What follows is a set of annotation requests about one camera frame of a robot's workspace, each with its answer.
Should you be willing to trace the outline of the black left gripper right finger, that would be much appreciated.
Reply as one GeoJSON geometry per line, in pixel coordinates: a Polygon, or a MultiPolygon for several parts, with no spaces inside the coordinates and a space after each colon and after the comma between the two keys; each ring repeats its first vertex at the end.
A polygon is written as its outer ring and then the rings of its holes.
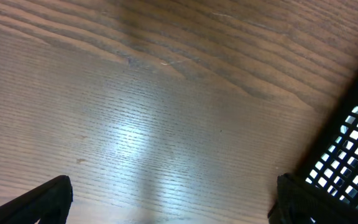
{"type": "Polygon", "coordinates": [[[358,224],[358,209],[289,173],[277,177],[269,224],[358,224]]]}

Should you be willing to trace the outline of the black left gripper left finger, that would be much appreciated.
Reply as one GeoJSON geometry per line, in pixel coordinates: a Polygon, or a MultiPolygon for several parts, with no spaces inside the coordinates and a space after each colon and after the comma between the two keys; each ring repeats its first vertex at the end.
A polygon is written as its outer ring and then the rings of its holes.
{"type": "Polygon", "coordinates": [[[65,224],[73,202],[69,176],[59,175],[0,206],[0,224],[65,224]]]}

